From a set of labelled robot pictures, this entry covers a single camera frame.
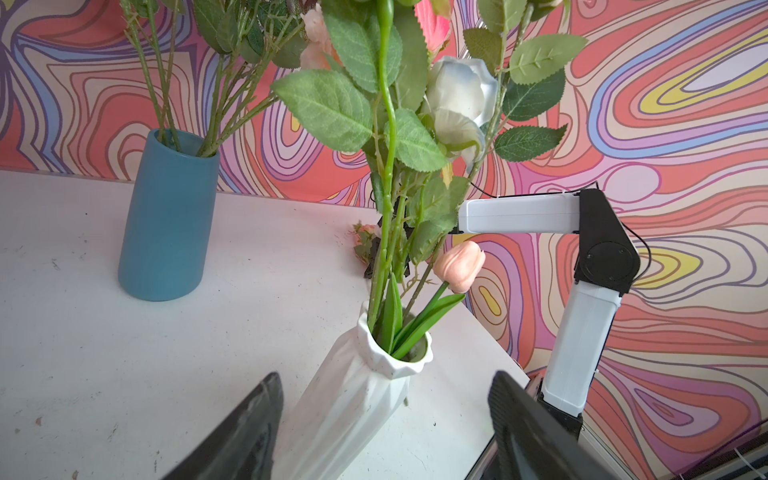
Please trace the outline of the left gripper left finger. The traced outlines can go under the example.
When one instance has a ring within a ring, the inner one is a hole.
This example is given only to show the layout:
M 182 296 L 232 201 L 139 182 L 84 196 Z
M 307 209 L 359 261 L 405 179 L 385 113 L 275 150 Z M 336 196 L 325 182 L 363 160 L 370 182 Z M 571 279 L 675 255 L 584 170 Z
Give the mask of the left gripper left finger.
M 284 406 L 280 375 L 269 373 L 167 479 L 269 479 Z

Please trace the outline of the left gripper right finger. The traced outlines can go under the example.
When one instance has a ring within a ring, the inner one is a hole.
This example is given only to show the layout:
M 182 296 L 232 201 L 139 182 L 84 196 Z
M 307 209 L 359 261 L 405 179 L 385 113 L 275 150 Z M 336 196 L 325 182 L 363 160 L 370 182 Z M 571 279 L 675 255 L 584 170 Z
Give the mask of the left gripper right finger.
M 613 477 L 508 373 L 495 374 L 488 405 L 497 445 L 489 479 Z

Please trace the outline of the white ribbed vase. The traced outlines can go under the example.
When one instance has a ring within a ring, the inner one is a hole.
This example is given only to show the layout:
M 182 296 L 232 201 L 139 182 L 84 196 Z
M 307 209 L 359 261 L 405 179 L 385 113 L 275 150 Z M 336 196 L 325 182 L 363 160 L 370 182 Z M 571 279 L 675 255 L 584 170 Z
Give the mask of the white ribbed vase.
M 425 334 L 413 362 L 388 355 L 367 325 L 368 304 L 356 325 L 337 338 L 278 431 L 273 479 L 337 479 L 407 398 L 410 378 L 433 360 Z

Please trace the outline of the peach tulip flower stem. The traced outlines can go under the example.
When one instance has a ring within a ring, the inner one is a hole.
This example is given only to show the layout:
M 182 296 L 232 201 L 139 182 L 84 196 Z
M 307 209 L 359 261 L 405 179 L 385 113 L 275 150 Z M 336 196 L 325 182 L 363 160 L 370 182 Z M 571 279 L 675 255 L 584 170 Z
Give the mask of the peach tulip flower stem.
M 403 333 L 395 337 L 392 352 L 395 359 L 403 360 L 421 338 L 464 299 L 485 260 L 486 254 L 477 243 L 465 241 L 436 261 L 433 270 L 441 284 L 424 309 L 404 328 Z

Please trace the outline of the teal cylindrical vase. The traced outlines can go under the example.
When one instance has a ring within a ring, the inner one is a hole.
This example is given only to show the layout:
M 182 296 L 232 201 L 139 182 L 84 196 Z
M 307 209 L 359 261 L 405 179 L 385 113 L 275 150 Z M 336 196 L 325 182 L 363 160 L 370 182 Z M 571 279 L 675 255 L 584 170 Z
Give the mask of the teal cylindrical vase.
M 159 130 L 150 132 L 133 188 L 118 281 L 141 300 L 183 297 L 204 273 L 220 155 L 198 156 L 199 136 L 178 138 L 179 148 L 168 147 Z

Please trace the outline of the pink spray carnation stem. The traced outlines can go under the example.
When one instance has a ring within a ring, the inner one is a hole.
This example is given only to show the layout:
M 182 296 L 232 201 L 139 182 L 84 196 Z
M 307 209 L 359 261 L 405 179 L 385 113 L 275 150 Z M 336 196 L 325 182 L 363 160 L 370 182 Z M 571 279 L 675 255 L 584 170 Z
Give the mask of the pink spray carnation stem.
M 365 264 L 370 264 L 376 257 L 377 247 L 374 244 L 381 240 L 381 227 L 378 224 L 363 224 L 357 222 L 353 225 L 355 246 L 353 248 L 356 257 Z

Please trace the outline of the pale blue-white rose stem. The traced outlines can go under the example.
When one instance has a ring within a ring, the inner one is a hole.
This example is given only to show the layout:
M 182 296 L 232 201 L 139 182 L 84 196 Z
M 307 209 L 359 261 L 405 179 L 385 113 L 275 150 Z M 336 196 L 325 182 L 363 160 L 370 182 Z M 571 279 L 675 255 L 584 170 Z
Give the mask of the pale blue-white rose stem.
M 438 229 L 428 247 L 412 246 L 413 263 L 423 261 L 458 225 L 461 205 L 489 155 L 522 163 L 555 150 L 563 141 L 566 127 L 536 126 L 532 121 L 561 101 L 565 68 L 588 41 L 564 32 L 533 35 L 529 28 L 566 5 L 480 1 L 481 25 L 462 32 L 466 56 L 444 56 L 431 68 L 421 112 L 439 146 L 446 148 L 448 160 L 462 160 L 465 171 L 439 174 L 438 217 L 425 205 L 412 213 L 417 228 Z

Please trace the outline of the white rose flower stem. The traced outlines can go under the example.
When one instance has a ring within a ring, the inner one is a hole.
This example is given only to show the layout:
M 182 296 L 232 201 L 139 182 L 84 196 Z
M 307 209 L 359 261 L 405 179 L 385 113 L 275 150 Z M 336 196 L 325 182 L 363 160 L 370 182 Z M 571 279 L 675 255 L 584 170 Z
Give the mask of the white rose flower stem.
M 430 68 L 412 1 L 324 1 L 335 52 L 326 69 L 305 69 L 271 90 L 300 125 L 327 148 L 369 155 L 381 240 L 374 264 L 368 325 L 377 330 L 385 294 L 397 277 L 404 241 L 406 183 L 402 173 L 428 175 L 447 164 L 417 113 Z

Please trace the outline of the blue rose flower stem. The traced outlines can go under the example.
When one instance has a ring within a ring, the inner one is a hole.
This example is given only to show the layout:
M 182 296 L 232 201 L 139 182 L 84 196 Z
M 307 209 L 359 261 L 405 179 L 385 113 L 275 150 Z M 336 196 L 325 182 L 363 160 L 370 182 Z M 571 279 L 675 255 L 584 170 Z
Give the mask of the blue rose flower stem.
M 194 1 L 194 19 L 218 55 L 209 124 L 197 151 L 211 157 L 247 122 L 271 106 L 271 93 L 254 101 L 268 67 L 303 30 L 299 1 Z

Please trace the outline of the small pink rose stem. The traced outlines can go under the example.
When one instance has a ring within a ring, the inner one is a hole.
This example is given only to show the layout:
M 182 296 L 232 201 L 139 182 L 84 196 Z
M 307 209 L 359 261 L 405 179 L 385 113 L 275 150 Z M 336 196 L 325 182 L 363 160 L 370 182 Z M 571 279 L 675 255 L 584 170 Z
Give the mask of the small pink rose stem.
M 452 9 L 450 0 L 421 0 L 415 5 L 416 18 L 432 54 L 437 54 L 450 36 Z

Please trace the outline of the pink carnation flower stem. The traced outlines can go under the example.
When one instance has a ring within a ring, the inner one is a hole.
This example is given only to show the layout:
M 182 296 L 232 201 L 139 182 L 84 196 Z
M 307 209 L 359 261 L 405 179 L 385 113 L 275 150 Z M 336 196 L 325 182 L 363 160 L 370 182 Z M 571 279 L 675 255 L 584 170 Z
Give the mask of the pink carnation flower stem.
M 171 105 L 171 80 L 176 47 L 176 22 L 186 13 L 183 1 L 120 0 L 125 21 L 125 36 L 135 49 L 141 65 L 149 98 L 158 122 L 158 141 L 177 152 L 181 151 L 176 122 Z M 156 22 L 160 7 L 170 14 L 170 46 L 167 55 L 161 52 L 160 31 Z

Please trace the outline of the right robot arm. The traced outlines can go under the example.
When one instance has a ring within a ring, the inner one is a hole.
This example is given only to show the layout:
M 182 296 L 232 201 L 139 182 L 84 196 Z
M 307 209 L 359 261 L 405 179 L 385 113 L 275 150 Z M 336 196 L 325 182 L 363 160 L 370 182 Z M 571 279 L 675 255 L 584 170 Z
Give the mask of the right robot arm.
M 615 315 L 640 270 L 640 256 L 598 188 L 465 201 L 461 233 L 560 233 L 579 240 L 574 283 L 535 400 L 573 437 Z

